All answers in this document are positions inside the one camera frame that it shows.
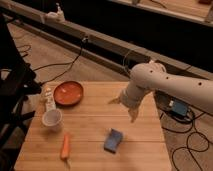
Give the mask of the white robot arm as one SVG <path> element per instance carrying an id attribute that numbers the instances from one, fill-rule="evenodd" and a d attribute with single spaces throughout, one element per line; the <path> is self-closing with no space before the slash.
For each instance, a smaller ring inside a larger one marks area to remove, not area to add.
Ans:
<path id="1" fill-rule="evenodd" d="M 213 114 L 213 81 L 169 74 L 162 64 L 156 62 L 135 65 L 130 71 L 129 84 L 109 104 L 122 103 L 134 122 L 143 98 L 152 91 L 162 91 Z"/>

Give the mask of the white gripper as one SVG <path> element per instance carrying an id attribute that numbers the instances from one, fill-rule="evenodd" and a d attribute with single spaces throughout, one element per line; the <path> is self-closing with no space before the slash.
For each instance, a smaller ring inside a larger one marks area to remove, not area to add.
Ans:
<path id="1" fill-rule="evenodd" d="M 135 89 L 124 89 L 121 91 L 118 98 L 114 98 L 108 102 L 108 104 L 120 104 L 122 103 L 127 108 L 131 122 L 134 123 L 138 117 L 139 109 L 143 98 L 149 93 L 148 90 L 135 88 Z"/>

